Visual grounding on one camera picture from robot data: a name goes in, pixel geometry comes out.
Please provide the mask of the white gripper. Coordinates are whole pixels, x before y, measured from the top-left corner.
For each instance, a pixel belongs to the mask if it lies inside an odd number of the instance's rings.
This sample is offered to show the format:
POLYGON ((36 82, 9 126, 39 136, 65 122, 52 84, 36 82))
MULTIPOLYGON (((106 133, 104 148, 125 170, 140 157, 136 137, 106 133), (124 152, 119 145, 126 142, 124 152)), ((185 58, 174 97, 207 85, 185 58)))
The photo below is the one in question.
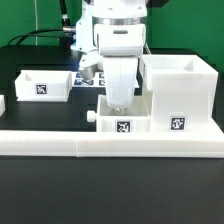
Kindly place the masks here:
POLYGON ((115 112, 132 105, 138 57, 143 54, 146 26, 103 25, 94 26, 94 42, 102 57, 107 103, 115 112))

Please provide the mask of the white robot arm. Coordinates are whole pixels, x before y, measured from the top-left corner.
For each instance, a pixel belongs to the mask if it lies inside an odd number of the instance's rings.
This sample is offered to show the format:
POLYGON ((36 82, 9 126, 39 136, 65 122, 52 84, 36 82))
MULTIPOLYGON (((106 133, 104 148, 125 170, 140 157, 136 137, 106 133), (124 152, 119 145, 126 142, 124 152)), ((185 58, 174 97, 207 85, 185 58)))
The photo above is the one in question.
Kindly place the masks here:
POLYGON ((146 45, 147 14, 168 0, 82 0, 73 51, 86 80, 101 70, 107 104, 121 115, 132 106, 139 57, 146 45))

